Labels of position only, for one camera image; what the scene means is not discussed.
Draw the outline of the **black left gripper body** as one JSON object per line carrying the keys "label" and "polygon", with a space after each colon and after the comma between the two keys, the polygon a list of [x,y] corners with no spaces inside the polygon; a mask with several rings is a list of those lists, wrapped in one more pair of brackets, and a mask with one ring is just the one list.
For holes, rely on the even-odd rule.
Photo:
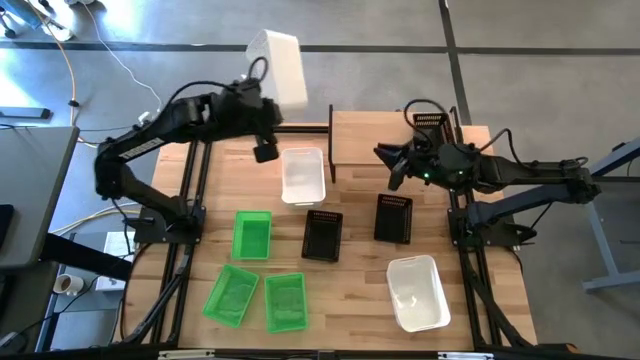
{"label": "black left gripper body", "polygon": [[262,96],[259,82],[234,82],[222,92],[223,139],[255,135],[259,145],[275,145],[274,129],[281,122],[279,106]]}

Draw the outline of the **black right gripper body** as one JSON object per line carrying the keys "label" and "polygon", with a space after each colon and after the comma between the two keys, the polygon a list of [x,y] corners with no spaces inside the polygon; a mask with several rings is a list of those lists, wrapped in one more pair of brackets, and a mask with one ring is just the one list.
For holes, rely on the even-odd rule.
{"label": "black right gripper body", "polygon": [[409,155],[411,174],[426,185],[462,192],[475,182],[480,153],[473,145],[443,144],[437,150],[415,149]]}

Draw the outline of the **white plastic basket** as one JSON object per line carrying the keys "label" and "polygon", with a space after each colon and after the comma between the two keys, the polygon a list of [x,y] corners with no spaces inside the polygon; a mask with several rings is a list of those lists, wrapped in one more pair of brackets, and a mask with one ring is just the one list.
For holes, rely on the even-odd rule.
{"label": "white plastic basket", "polygon": [[285,149],[281,163],[281,200],[294,207],[320,206],[326,197],[322,150],[317,147]]}
{"label": "white plastic basket", "polygon": [[451,313],[432,256],[392,260],[386,280],[396,322],[404,331],[416,333],[450,324]]}
{"label": "white plastic basket", "polygon": [[260,81],[264,97],[273,99],[286,120],[301,118],[308,104],[298,38],[261,30],[249,43],[245,56],[248,76]]}

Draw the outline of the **black slotted plastic basket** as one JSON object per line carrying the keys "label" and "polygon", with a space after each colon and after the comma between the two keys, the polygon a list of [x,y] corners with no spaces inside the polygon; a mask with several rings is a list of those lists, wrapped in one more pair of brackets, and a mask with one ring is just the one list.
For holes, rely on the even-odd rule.
{"label": "black slotted plastic basket", "polygon": [[309,210],[306,216],[301,256],[335,263],[339,261],[343,215]]}
{"label": "black slotted plastic basket", "polygon": [[446,113],[414,113],[413,125],[416,127],[414,136],[420,141],[438,148],[441,145],[452,143],[450,121]]}
{"label": "black slotted plastic basket", "polygon": [[412,205],[410,198],[379,194],[374,239],[408,245],[411,241]]}

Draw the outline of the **green slotted plastic basket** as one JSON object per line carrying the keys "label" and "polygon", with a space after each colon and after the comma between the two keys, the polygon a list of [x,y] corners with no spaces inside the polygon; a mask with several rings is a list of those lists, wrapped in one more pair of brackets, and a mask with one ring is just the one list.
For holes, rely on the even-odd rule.
{"label": "green slotted plastic basket", "polygon": [[238,211],[235,216],[231,258],[267,260],[270,255],[272,214],[269,211]]}
{"label": "green slotted plastic basket", "polygon": [[267,276],[264,283],[267,331],[282,333],[307,329],[309,319],[304,274]]}
{"label": "green slotted plastic basket", "polygon": [[202,310],[205,317],[239,328],[259,282],[259,275],[237,266],[223,266]]}

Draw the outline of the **white flat box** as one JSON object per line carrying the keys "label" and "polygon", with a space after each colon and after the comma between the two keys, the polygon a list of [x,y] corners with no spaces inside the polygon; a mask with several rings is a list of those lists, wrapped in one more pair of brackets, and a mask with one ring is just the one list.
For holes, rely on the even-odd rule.
{"label": "white flat box", "polygon": [[[106,235],[104,252],[123,258],[131,263],[134,257],[133,252],[136,250],[134,236],[134,231],[128,231],[127,235],[124,235],[123,232],[108,232]],[[105,276],[99,277],[95,283],[95,290],[98,292],[121,291],[124,287],[124,281]]]}

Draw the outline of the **black desk beam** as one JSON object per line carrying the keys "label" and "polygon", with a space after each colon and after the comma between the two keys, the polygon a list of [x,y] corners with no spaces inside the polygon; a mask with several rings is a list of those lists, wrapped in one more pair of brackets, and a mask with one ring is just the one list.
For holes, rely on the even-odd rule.
{"label": "black desk beam", "polygon": [[124,258],[97,251],[52,233],[46,235],[39,259],[122,281],[129,279],[132,270],[132,264]]}

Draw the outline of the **black flat floor item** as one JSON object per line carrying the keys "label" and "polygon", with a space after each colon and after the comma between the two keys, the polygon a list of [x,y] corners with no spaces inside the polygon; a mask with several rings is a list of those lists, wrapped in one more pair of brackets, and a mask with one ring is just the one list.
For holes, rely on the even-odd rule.
{"label": "black flat floor item", "polygon": [[48,119],[51,111],[48,108],[37,107],[0,107],[0,117]]}

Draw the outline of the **grey desk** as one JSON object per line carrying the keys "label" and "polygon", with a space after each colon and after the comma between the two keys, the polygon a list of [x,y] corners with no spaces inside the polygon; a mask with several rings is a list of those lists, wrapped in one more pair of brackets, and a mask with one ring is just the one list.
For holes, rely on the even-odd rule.
{"label": "grey desk", "polygon": [[14,208],[0,269],[39,259],[78,135],[76,127],[0,130],[0,205]]}

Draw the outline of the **white mug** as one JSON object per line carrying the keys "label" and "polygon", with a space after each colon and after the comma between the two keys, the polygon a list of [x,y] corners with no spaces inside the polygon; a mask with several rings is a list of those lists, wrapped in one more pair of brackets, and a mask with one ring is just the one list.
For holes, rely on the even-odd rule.
{"label": "white mug", "polygon": [[81,277],[61,274],[58,275],[54,285],[53,292],[67,296],[77,296],[84,288],[84,280]]}

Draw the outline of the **black monitor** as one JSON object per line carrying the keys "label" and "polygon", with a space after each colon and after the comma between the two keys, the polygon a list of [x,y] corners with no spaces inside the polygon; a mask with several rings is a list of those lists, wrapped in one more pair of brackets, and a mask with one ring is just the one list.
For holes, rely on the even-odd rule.
{"label": "black monitor", "polygon": [[14,216],[14,206],[11,204],[0,204],[0,248],[4,244]]}

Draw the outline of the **black short frame bar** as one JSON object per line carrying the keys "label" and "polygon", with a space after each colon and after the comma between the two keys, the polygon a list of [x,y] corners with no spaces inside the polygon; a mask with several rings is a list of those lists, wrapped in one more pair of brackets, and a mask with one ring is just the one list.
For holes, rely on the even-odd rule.
{"label": "black short frame bar", "polygon": [[278,134],[328,134],[328,125],[281,125],[275,128],[275,133]]}

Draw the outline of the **wooden shelf with black frame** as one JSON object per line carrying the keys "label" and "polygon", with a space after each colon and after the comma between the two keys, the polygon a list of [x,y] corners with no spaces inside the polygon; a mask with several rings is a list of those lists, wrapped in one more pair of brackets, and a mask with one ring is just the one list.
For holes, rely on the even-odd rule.
{"label": "wooden shelf with black frame", "polygon": [[378,143],[404,144],[413,129],[402,111],[342,111],[329,106],[328,161],[333,183],[337,167],[343,165],[382,165],[373,149]]}

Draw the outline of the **black aluminium frame rails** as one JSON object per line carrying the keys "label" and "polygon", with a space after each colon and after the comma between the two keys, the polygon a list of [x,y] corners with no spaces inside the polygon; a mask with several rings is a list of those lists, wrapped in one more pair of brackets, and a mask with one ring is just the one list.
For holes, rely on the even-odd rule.
{"label": "black aluminium frame rails", "polygon": [[482,349],[506,348],[503,340],[513,348],[533,347],[509,321],[494,298],[486,259],[486,243],[476,240],[474,234],[466,234],[461,224],[461,196],[466,205],[474,200],[470,191],[457,195],[454,190],[450,190],[448,221],[452,244],[460,261],[473,348],[477,352]]}
{"label": "black aluminium frame rails", "polygon": [[[144,258],[144,254],[151,244],[149,242],[143,242],[139,251],[134,256],[129,279],[124,287],[122,304],[120,307],[118,323],[120,335],[120,340],[118,342],[119,345],[133,344],[136,346],[142,346],[143,341],[147,336],[150,336],[149,344],[171,345],[173,348],[176,348],[179,344],[183,328],[183,318],[185,305],[187,303],[194,254],[196,246],[201,241],[206,216],[206,209],[202,206],[202,200],[208,177],[211,151],[211,144],[204,146],[202,156],[200,157],[201,167],[196,187],[196,195],[195,199],[191,202],[192,211],[196,214],[199,229],[196,231],[195,235],[183,235],[182,238],[184,238],[184,240],[180,240],[178,243],[168,242],[168,250],[166,253],[162,279],[159,285],[158,298],[132,332],[126,333],[127,296],[128,291],[135,283],[132,276],[135,274],[136,265]],[[174,298],[175,301],[171,327],[166,340],[161,342],[161,336],[165,325],[166,308],[172,298]]]}

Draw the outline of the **blue-grey table frame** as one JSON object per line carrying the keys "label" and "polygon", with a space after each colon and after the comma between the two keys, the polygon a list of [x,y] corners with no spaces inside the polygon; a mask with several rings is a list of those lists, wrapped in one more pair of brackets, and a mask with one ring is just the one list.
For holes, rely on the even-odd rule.
{"label": "blue-grey table frame", "polygon": [[[612,180],[612,177],[607,177],[608,173],[625,164],[630,164],[638,157],[640,157],[640,137],[617,145],[607,156],[590,166],[589,170],[593,178],[604,177],[606,180]],[[620,272],[618,270],[594,203],[588,203],[585,209],[600,255],[604,261],[607,275],[583,281],[582,287],[584,291],[589,293],[607,288],[640,284],[640,270],[631,272]]]}

